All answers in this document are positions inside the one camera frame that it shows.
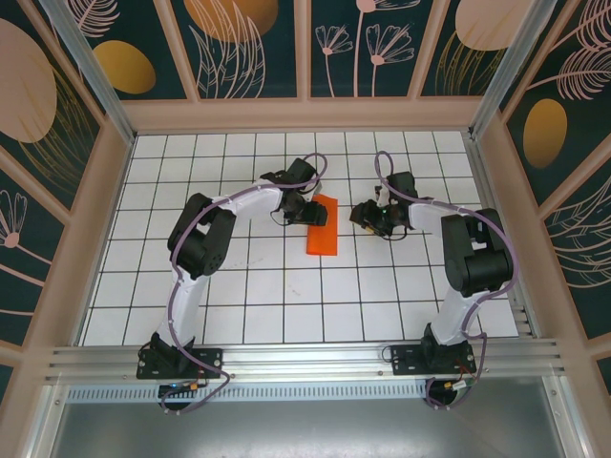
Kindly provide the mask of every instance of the gray metal surface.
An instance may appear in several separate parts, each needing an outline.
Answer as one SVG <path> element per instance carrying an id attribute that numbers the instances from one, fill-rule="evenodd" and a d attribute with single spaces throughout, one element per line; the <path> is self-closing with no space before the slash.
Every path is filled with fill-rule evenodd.
<path id="1" fill-rule="evenodd" d="M 225 345 L 223 369 L 235 376 L 232 383 L 240 384 L 396 380 L 390 363 L 382 359 L 386 346 L 387 343 Z M 478 361 L 481 342 L 473 342 L 473 347 Z M 50 384 L 60 385 L 146 384 L 136 379 L 137 351 L 136 346 L 57 348 L 44 375 Z M 563 370 L 553 339 L 489 339 L 482 376 L 540 377 L 561 375 Z"/>
<path id="2" fill-rule="evenodd" d="M 66 405 L 55 458 L 562 457 L 541 381 L 485 380 L 456 411 L 422 400 Z"/>
<path id="3" fill-rule="evenodd" d="M 233 383 L 215 396 L 216 402 L 348 401 L 424 398 L 424 380 L 397 378 L 380 382 L 316 382 L 292 384 Z M 182 393 L 166 402 L 200 401 L 215 385 Z M 157 385 L 87 385 L 70 388 L 66 404 L 158 403 Z"/>

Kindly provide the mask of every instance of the line drawing of plant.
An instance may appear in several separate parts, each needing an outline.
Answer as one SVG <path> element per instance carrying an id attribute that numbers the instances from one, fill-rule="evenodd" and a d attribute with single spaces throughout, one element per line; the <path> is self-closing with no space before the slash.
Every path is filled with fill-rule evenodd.
<path id="1" fill-rule="evenodd" d="M 28 200 L 24 196 L 19 193 L 15 193 L 14 200 L 11 201 L 11 195 L 7 190 L 3 189 L 0 191 L 0 248 L 17 248 L 36 260 L 40 260 L 48 265 L 51 265 L 50 260 L 36 255 L 19 243 L 19 235 L 23 229 L 27 210 Z M 11 274 L 18 279 L 28 281 L 40 287 L 44 286 L 45 284 L 43 281 L 11 269 L 7 265 L 1 263 L 0 270 Z"/>
<path id="2" fill-rule="evenodd" d="M 120 16 L 119 11 L 113 14 L 116 0 L 66 0 L 66 4 L 81 33 L 92 38 L 104 36 Z"/>
<path id="3" fill-rule="evenodd" d="M 553 51 L 573 35 L 591 51 L 604 48 L 611 41 L 611 0 L 588 0 L 581 12 L 579 25 L 564 35 L 550 50 Z"/>
<path id="4" fill-rule="evenodd" d="M 602 91 L 611 81 L 611 48 L 590 51 L 581 48 L 569 55 L 556 76 L 542 79 L 528 87 L 533 89 L 557 81 L 558 93 L 571 100 L 592 100 L 591 94 Z"/>
<path id="5" fill-rule="evenodd" d="M 356 0 L 356 8 L 359 9 L 359 20 L 356 27 L 356 45 L 354 49 L 354 75 L 353 86 L 354 96 L 359 96 L 359 49 L 361 45 L 361 29 L 363 28 L 363 18 L 365 14 L 379 10 L 404 10 L 407 8 L 416 7 L 420 4 L 420 0 L 399 0 L 393 2 L 390 0 Z"/>
<path id="6" fill-rule="evenodd" d="M 458 47 L 450 56 L 454 39 L 458 40 Z M 467 95 L 482 95 L 490 85 L 493 76 L 495 76 L 496 69 L 503 60 L 506 51 L 506 49 L 497 51 L 488 66 L 480 70 L 480 64 L 487 51 L 477 51 L 466 47 L 454 31 L 439 56 L 439 63 L 435 71 L 435 92 L 438 92 L 437 89 L 440 87 L 441 81 L 441 91 L 439 91 L 441 94 L 462 95 L 460 87 L 465 81 L 469 80 Z"/>
<path id="7" fill-rule="evenodd" d="M 371 77 L 371 96 L 375 97 L 375 74 L 377 68 L 385 64 L 395 64 L 413 59 L 413 48 L 408 48 L 411 37 L 410 26 L 403 28 L 388 26 L 380 36 L 380 25 L 369 26 L 366 30 L 367 46 L 373 64 Z"/>
<path id="8" fill-rule="evenodd" d="M 257 91 L 254 98 L 259 97 L 265 83 L 265 54 L 257 26 L 249 17 L 244 18 L 235 3 L 237 27 L 219 0 L 209 0 L 209 4 L 213 11 L 200 1 L 192 2 L 200 22 L 222 40 L 207 33 L 202 36 L 189 26 L 200 52 L 198 89 L 204 98 L 244 98 L 251 91 Z"/>
<path id="9" fill-rule="evenodd" d="M 325 55 L 325 66 L 327 67 L 327 82 L 328 88 L 331 91 L 331 97 L 335 97 L 333 91 L 333 84 L 331 83 L 331 73 L 328 67 L 328 57 L 332 54 L 339 54 L 340 52 L 348 52 L 352 50 L 352 42 L 349 40 L 346 26 L 337 27 L 331 26 L 328 31 L 325 26 L 320 26 L 315 29 L 316 39 L 318 44 Z"/>
<path id="10" fill-rule="evenodd" d="M 19 146 L 43 177 L 73 195 L 80 184 L 95 136 L 69 82 L 55 67 L 53 75 L 57 88 L 53 125 L 41 140 L 34 143 L 19 141 Z M 39 101 L 31 99 L 30 103 L 36 106 Z"/>
<path id="11" fill-rule="evenodd" d="M 594 288 L 611 282 L 611 177 L 590 197 L 558 208 L 547 230 L 567 284 Z M 558 246 L 570 241 L 571 247 Z"/>
<path id="12" fill-rule="evenodd" d="M 569 55 L 556 76 L 531 84 L 526 91 L 556 81 L 559 95 L 571 100 L 592 100 L 611 81 L 611 0 L 588 0 L 579 25 L 560 39 L 555 50 L 572 36 L 581 49 Z"/>

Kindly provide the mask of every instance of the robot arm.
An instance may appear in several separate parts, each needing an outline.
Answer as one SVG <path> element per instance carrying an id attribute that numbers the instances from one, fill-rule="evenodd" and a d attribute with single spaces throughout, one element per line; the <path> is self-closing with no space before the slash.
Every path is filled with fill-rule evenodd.
<path id="1" fill-rule="evenodd" d="M 196 315 L 201 296 L 210 277 L 221 268 L 225 260 L 233 228 L 238 219 L 253 219 L 282 210 L 285 224 L 322 226 L 327 223 L 327 209 L 311 200 L 320 190 L 319 184 L 309 190 L 261 188 L 268 184 L 303 183 L 311 180 L 315 175 L 314 167 L 297 158 L 287 171 L 262 175 L 250 186 L 255 188 L 253 192 L 232 199 L 207 213 L 199 221 L 205 233 L 196 228 L 189 234 L 178 253 L 177 264 L 181 270 L 181 280 L 177 272 L 173 272 L 171 289 L 173 290 L 176 283 L 179 283 L 174 298 L 172 325 L 183 347 L 188 350 L 193 347 Z M 194 194 L 189 198 L 168 239 L 170 252 L 174 251 L 186 228 L 201 210 L 221 199 L 223 198 L 208 198 L 202 194 Z M 151 338 L 150 347 L 156 355 L 156 364 L 164 365 L 166 369 L 170 368 L 170 373 L 174 376 L 170 378 L 179 378 L 189 362 L 172 346 L 172 341 L 167 313 L 165 313 L 157 332 Z"/>
<path id="2" fill-rule="evenodd" d="M 410 172 L 390 175 L 387 180 L 402 194 L 418 198 Z M 432 371 L 453 365 L 469 349 L 463 323 L 471 308 L 482 296 L 497 291 L 511 279 L 511 255 L 498 235 L 474 217 L 435 205 L 412 203 L 386 187 L 377 186 L 375 193 L 377 200 L 370 199 L 354 207 L 352 222 L 385 239 L 392 235 L 394 227 L 403 226 L 430 232 L 443 240 L 450 288 L 439 314 L 425 329 L 422 350 Z M 477 213 L 501 227 L 496 210 Z M 478 248 L 474 248 L 474 242 L 479 244 Z M 469 317 L 466 329 L 476 316 L 477 310 Z"/>

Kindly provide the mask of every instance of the white tile floor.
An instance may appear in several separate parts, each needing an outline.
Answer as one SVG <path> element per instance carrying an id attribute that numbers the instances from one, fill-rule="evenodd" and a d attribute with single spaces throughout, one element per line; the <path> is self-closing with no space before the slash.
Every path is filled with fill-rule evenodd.
<path id="1" fill-rule="evenodd" d="M 188 196 L 230 194 L 313 151 L 327 155 L 323 194 L 338 198 L 337 257 L 306 254 L 306 228 L 268 215 L 237 223 L 227 259 L 200 301 L 197 343 L 419 339 L 448 287 L 441 241 L 413 231 L 388 242 L 348 221 L 373 198 L 373 154 L 411 170 L 421 197 L 477 208 L 460 133 L 150 135 L 137 140 L 87 314 L 85 345 L 144 344 L 171 284 L 169 236 Z M 483 307 L 474 331 L 516 336 L 508 300 Z"/>

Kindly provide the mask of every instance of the orange block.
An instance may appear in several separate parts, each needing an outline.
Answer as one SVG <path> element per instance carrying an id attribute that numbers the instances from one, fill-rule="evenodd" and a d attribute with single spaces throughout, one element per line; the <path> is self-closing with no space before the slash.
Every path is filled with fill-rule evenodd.
<path id="1" fill-rule="evenodd" d="M 327 224 L 307 226 L 306 253 L 316 256 L 337 256 L 337 198 L 319 194 L 312 199 L 325 205 Z"/>

